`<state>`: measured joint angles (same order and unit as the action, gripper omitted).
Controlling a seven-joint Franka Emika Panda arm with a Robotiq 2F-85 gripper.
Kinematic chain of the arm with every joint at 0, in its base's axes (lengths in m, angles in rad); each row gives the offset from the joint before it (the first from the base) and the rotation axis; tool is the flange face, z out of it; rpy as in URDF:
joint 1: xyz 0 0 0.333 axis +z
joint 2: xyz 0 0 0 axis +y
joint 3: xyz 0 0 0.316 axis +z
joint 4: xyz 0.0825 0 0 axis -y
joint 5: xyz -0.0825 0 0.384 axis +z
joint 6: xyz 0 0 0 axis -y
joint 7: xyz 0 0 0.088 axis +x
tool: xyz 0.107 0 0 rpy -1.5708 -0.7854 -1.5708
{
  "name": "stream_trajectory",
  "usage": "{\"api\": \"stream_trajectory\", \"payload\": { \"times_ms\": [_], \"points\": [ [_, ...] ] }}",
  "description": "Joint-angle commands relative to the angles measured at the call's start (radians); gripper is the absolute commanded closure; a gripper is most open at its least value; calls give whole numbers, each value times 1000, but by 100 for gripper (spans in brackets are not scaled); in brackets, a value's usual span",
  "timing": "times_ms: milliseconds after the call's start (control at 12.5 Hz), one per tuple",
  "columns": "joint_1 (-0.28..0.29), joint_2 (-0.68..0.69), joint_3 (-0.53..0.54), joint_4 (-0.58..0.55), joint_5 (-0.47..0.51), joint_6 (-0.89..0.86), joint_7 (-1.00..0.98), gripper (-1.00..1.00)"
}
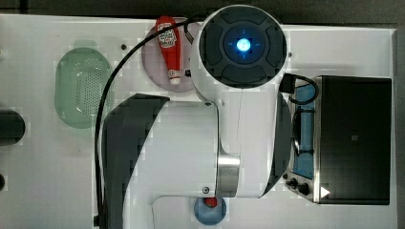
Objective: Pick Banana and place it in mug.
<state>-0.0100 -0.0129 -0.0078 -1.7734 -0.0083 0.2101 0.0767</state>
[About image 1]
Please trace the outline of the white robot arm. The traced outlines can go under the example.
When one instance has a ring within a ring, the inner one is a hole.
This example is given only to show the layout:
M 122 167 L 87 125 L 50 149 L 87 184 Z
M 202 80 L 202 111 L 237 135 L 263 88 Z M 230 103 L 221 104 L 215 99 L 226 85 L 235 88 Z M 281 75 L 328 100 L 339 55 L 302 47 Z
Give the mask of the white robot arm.
M 101 129 L 100 229 L 154 229 L 159 198 L 261 198 L 290 158 L 288 42 L 268 12 L 210 14 L 192 43 L 195 101 L 134 94 Z

